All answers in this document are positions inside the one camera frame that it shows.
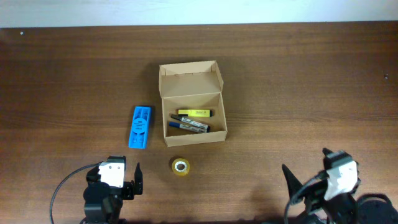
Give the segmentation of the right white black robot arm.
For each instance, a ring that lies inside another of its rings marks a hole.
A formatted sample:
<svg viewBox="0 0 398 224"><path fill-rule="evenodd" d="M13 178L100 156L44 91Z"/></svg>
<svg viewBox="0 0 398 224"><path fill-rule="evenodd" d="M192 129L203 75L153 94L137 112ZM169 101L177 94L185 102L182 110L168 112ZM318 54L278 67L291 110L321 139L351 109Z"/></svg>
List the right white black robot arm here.
<svg viewBox="0 0 398 224"><path fill-rule="evenodd" d="M354 198L361 179L350 154L327 148L322 152L324 169L304 184L282 165L289 191L284 223L397 223L397 209L387 195Z"/></svg>

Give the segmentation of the yellow adhesive tape roll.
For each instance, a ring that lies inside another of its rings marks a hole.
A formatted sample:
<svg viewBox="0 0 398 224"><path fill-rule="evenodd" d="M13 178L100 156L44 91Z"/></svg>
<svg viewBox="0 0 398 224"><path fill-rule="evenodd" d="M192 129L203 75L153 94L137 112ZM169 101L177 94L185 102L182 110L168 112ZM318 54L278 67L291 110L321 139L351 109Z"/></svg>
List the yellow adhesive tape roll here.
<svg viewBox="0 0 398 224"><path fill-rule="evenodd" d="M183 158L175 159L172 163L172 171L177 176L186 176L190 172L190 163Z"/></svg>

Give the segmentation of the black whiteboard marker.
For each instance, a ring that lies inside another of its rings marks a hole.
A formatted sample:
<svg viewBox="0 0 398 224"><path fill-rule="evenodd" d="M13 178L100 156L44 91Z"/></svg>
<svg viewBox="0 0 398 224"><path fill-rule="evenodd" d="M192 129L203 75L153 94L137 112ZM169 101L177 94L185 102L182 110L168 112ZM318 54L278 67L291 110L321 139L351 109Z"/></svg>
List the black whiteboard marker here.
<svg viewBox="0 0 398 224"><path fill-rule="evenodd" d="M183 116L178 116L176 114L172 114L171 118L179 120L179 121L182 121L183 123L190 124L190 125L195 126L197 128L202 128L202 129L205 129L207 131L210 130L210 127L207 124L203 124L203 123L200 123L198 121L194 121L192 119L188 119L188 118L183 117Z"/></svg>

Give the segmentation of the yellow highlighter pen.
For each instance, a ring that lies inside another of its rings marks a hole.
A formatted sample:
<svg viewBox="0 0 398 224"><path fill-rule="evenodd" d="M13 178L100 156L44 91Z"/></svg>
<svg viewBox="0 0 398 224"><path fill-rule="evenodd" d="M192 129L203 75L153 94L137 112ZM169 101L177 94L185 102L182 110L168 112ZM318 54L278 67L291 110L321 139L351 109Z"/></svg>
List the yellow highlighter pen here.
<svg viewBox="0 0 398 224"><path fill-rule="evenodd" d="M213 116L212 110L203 109L179 109L177 110L179 116L186 117L199 117L199 118L209 118Z"/></svg>

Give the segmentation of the blue whiteboard marker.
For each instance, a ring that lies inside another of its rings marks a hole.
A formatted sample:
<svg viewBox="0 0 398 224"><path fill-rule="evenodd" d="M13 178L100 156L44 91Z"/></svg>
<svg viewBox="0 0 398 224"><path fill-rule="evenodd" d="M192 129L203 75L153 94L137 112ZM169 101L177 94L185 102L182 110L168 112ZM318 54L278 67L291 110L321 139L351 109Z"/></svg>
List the blue whiteboard marker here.
<svg viewBox="0 0 398 224"><path fill-rule="evenodd" d="M180 123L176 123L176 122L172 122L172 121L169 122L169 126L178 128L178 129L184 129L184 130L191 131L194 133L207 133L208 132L206 129L203 129L203 128L184 125L184 124L180 124Z"/></svg>

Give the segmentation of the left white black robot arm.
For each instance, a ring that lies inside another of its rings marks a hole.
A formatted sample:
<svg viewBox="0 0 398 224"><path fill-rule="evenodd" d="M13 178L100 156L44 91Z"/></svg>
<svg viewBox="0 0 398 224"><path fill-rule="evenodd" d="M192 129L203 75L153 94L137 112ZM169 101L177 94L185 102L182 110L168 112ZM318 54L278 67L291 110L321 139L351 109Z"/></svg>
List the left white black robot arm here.
<svg viewBox="0 0 398 224"><path fill-rule="evenodd" d="M83 193L85 219L83 223L126 223L120 217L125 200L143 194L143 174L140 164L134 180L124 180L125 162L102 162L87 173L88 186Z"/></svg>

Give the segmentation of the brown cardboard box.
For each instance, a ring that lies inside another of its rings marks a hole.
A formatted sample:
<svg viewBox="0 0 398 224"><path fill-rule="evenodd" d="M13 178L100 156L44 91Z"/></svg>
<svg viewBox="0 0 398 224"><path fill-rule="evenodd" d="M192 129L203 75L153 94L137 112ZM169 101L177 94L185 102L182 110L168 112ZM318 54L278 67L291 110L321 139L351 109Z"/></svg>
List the brown cardboard box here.
<svg viewBox="0 0 398 224"><path fill-rule="evenodd" d="M220 142L228 129L223 103L223 79L216 61L175 63L159 66L159 93L162 99L164 139L168 147ZM210 127L195 133L173 127L170 123L187 125L173 119L179 110L210 110L210 117L189 117Z"/></svg>

